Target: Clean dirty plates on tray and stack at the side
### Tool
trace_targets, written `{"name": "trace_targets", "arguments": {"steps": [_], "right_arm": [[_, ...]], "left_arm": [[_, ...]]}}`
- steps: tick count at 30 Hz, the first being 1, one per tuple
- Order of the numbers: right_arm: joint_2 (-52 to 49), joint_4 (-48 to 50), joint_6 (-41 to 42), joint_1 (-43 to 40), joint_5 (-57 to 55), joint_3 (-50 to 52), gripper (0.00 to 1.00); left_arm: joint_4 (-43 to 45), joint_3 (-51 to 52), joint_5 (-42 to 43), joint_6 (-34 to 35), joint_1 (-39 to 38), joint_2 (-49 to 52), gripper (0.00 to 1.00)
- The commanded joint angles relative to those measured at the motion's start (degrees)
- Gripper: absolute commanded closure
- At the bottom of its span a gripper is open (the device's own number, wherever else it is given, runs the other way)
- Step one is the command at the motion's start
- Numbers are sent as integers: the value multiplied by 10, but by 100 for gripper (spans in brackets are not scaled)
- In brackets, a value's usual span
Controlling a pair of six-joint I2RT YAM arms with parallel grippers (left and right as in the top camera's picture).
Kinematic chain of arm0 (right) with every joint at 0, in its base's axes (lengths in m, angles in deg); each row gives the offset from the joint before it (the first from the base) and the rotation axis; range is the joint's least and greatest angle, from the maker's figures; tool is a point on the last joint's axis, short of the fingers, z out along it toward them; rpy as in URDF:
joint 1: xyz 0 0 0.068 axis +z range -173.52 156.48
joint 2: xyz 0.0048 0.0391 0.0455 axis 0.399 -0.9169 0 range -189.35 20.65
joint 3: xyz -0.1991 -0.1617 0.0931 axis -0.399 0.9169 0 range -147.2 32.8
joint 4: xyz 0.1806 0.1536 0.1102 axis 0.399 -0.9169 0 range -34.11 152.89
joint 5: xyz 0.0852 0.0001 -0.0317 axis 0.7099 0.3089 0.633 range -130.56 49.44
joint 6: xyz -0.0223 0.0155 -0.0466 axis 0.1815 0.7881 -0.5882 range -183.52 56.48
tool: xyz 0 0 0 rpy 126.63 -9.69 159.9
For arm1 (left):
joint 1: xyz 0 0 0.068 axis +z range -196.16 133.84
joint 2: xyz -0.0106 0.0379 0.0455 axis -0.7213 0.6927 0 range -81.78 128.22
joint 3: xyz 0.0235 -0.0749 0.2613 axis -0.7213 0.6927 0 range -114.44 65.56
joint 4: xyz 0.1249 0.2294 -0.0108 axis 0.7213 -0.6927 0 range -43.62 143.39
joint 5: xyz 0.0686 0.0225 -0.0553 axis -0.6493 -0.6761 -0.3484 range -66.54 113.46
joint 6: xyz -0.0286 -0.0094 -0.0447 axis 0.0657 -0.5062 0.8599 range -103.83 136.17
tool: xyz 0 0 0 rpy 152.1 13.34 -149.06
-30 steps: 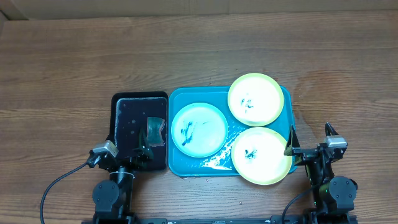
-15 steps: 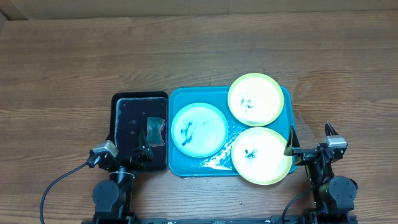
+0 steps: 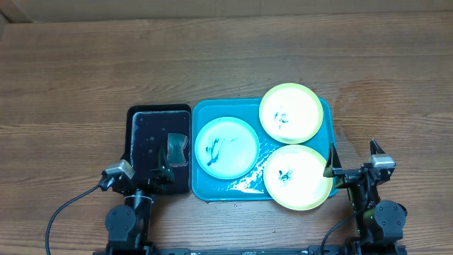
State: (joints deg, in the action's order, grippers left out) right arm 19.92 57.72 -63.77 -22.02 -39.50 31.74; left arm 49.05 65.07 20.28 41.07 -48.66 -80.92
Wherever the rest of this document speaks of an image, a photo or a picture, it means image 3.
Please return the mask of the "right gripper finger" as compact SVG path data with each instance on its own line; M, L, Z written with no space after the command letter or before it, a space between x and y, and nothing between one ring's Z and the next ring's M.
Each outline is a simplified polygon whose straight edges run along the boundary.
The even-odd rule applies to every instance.
M379 146L377 141L375 139L371 139L370 143L370 154L375 155L375 154L384 154L385 151Z
M342 166L336 151L336 146L332 142L329 147L328 159L326 161L326 166L323 171L324 177L337 177L340 176L342 172Z

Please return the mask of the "orange green sponge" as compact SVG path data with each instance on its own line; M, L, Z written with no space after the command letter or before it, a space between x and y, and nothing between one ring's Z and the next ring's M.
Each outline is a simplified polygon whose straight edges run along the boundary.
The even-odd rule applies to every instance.
M184 153L187 143L188 137L186 135L180 133L168 133L166 158L171 166L185 166L188 163Z

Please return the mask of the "light blue plate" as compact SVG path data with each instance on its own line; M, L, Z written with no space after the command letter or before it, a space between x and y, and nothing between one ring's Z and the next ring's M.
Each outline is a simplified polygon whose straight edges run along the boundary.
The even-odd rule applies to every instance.
M256 131L244 120L220 117L202 127L195 140L195 158L217 179L236 179L247 174L259 158Z

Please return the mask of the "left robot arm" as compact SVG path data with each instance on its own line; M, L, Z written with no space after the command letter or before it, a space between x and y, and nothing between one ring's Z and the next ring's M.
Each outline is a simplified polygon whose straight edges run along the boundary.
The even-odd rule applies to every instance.
M106 254L160 254L156 245L148 241L152 196L165 191L167 185L175 181L175 174L163 147L159 148L156 160L157 167L151 170L146 183L133 179L135 171L125 159L102 172L98 187L102 191L111 188L125 197L125 202L111 209L105 217Z

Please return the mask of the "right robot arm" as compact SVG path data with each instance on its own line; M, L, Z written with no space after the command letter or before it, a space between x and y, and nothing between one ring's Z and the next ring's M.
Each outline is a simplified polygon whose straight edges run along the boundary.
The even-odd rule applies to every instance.
M339 254L406 254L406 248L397 241L403 239L407 209L400 203L382 200L377 187L390 180L396 162L384 152L376 140L369 143L370 157L358 169L341 166L336 146L330 145L328 160L323 172L332 178L336 189L346 189L353 214L334 225L324 236L320 254L336 251ZM357 236L334 248L326 248L328 237L339 227L354 220Z

